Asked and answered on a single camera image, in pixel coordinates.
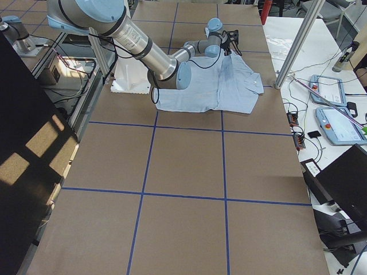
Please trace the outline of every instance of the black screen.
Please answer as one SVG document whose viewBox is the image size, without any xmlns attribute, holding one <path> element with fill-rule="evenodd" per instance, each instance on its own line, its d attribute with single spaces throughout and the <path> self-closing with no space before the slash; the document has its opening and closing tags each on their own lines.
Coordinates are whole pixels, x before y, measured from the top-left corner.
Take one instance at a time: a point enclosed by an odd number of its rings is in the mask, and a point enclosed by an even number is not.
<svg viewBox="0 0 367 275">
<path fill-rule="evenodd" d="M 322 170 L 317 179 L 342 210 L 367 230 L 367 153 L 353 145 Z"/>
<path fill-rule="evenodd" d="M 14 275 L 76 137 L 1 32 L 0 64 L 0 274 Z"/>
</svg>

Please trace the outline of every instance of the chair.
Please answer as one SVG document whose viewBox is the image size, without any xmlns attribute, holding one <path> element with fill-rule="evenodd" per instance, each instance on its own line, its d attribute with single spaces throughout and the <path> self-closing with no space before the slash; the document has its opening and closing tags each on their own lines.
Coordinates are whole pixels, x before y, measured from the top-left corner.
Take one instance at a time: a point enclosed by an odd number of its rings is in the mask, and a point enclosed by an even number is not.
<svg viewBox="0 0 367 275">
<path fill-rule="evenodd" d="M 310 9 L 313 1 L 317 0 L 302 2 L 296 16 L 298 17 L 303 11 L 306 13 Z M 339 31 L 345 11 L 355 3 L 356 2 L 353 0 L 326 0 L 322 6 L 318 17 L 323 19 L 326 25 L 338 23 L 338 30 L 335 39 L 337 39 L 339 36 Z"/>
</svg>

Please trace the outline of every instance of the metal pole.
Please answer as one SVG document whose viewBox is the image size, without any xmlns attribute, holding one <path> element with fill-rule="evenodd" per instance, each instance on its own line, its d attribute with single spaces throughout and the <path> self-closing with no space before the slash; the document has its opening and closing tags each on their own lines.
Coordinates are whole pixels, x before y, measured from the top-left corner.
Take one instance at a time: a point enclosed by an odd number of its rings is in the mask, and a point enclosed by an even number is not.
<svg viewBox="0 0 367 275">
<path fill-rule="evenodd" d="M 320 9 L 322 5 L 324 4 L 325 0 L 313 0 L 313 3 L 306 13 L 306 16 L 304 20 L 302 21 L 302 24 L 298 30 L 298 33 L 296 37 L 294 38 L 294 42 L 292 44 L 292 47 L 289 51 L 289 54 L 287 55 L 286 60 L 284 61 L 284 64 L 278 74 L 278 77 L 274 83 L 274 87 L 276 89 L 280 89 L 282 87 L 284 81 L 286 80 L 286 77 L 289 74 L 289 71 L 292 68 L 292 65 L 297 58 L 297 55 L 308 35 L 310 32 L 313 23 L 315 22 L 316 17 L 318 16 Z"/>
<path fill-rule="evenodd" d="M 92 27 L 89 28 L 89 32 L 91 34 L 94 34 L 95 36 L 98 36 L 97 31 L 95 29 L 93 29 Z M 99 44 L 100 43 L 99 39 L 94 37 L 94 36 L 88 36 L 88 38 L 89 38 L 89 41 L 91 43 L 93 52 L 94 52 L 94 54 L 97 58 L 97 61 L 98 61 L 99 67 L 102 71 L 102 74 L 105 77 L 105 76 L 108 75 L 109 68 L 108 68 L 106 57 L 104 56 L 103 51 L 102 51 L 102 47 Z"/>
</svg>

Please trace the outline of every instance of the white table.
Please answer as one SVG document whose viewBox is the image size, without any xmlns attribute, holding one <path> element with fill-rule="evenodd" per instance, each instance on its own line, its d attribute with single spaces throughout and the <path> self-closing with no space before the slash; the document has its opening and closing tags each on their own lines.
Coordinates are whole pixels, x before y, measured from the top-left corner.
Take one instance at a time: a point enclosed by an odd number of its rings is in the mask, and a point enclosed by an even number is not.
<svg viewBox="0 0 367 275">
<path fill-rule="evenodd" d="M 267 22 L 264 26 L 264 32 L 267 37 L 268 46 L 272 55 L 274 70 L 276 72 L 281 69 L 286 58 L 286 54 L 298 32 L 301 23 L 301 18 L 267 18 Z M 308 37 L 306 38 L 306 41 L 303 44 L 302 49 L 291 70 L 296 71 L 304 68 L 305 66 L 324 63 L 325 61 L 335 56 L 335 54 L 337 54 L 337 57 L 341 55 L 341 51 L 339 50 L 338 45 L 335 43 L 334 38 L 330 34 L 323 21 L 321 19 L 317 19 Z M 356 78 L 356 75 L 353 73 L 353 71 L 343 70 L 340 73 L 332 71 L 331 68 L 333 67 L 336 60 L 337 58 L 331 60 L 330 63 L 326 62 L 322 65 L 305 68 L 300 72 L 296 72 L 295 75 L 297 78 L 303 78 L 305 80 L 309 80 L 313 74 L 338 77 L 341 78 L 343 81 L 354 80 Z M 292 99 L 290 96 L 290 91 L 293 97 L 300 99 L 304 102 L 307 102 L 309 98 L 309 93 L 295 81 L 293 81 L 292 83 L 290 83 L 290 81 L 290 78 L 287 79 L 287 81 L 283 84 L 281 88 L 282 98 L 285 99 L 284 102 L 287 102 L 287 100 L 289 100 L 289 102 L 294 103 L 299 110 L 304 110 L 306 107 L 305 104 Z M 350 94 L 365 93 L 362 85 L 358 80 L 344 83 L 344 88 L 345 92 Z M 356 117 L 356 120 L 360 123 L 366 123 L 365 113 L 367 113 L 367 96 L 348 96 L 347 101 L 352 101 L 357 104 L 358 116 Z M 304 129 L 305 133 L 318 130 L 322 134 L 322 131 L 319 129 L 318 123 L 315 118 L 315 109 L 320 107 L 321 105 L 314 104 L 312 102 L 312 99 L 310 99 L 308 102 L 308 106 L 309 107 L 307 109 L 307 113 L 305 111 L 299 113 L 299 124 Z M 322 147 L 324 148 L 322 158 L 318 162 L 318 165 L 321 169 L 328 166 L 332 161 L 334 161 L 337 157 L 339 157 L 342 153 L 350 148 L 350 146 L 332 146 L 331 143 L 323 136 L 319 137 L 319 140 Z M 315 158 L 317 155 L 317 149 L 309 141 L 306 140 L 305 143 L 306 149 L 301 150 L 299 153 L 300 162 L 306 159 Z M 326 206 L 318 206 L 317 201 L 315 199 L 313 199 L 313 201 L 315 202 L 315 209 L 322 210 L 324 212 L 327 211 Z M 325 253 L 325 256 L 328 261 L 330 274 L 336 274 L 339 268 L 343 268 L 331 253 Z M 344 270 L 343 275 L 350 274 L 355 261 L 356 258 L 350 262 L 348 268 Z M 361 257 L 357 269 L 354 271 L 354 275 L 366 275 L 366 270 L 367 253 L 365 253 Z"/>
</svg>

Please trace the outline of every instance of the white cloth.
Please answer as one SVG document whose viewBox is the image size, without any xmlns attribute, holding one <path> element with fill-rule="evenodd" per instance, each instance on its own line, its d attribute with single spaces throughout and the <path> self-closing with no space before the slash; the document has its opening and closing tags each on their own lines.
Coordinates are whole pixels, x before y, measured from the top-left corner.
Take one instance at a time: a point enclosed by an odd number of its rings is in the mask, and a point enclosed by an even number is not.
<svg viewBox="0 0 367 275">
<path fill-rule="evenodd" d="M 213 64 L 214 58 L 194 57 L 203 67 Z M 209 69 L 201 69 L 189 62 L 192 80 L 184 90 L 159 90 L 157 108 L 174 112 L 206 112 L 223 110 L 251 113 L 259 94 L 264 93 L 261 77 L 232 53 L 220 58 Z"/>
</svg>

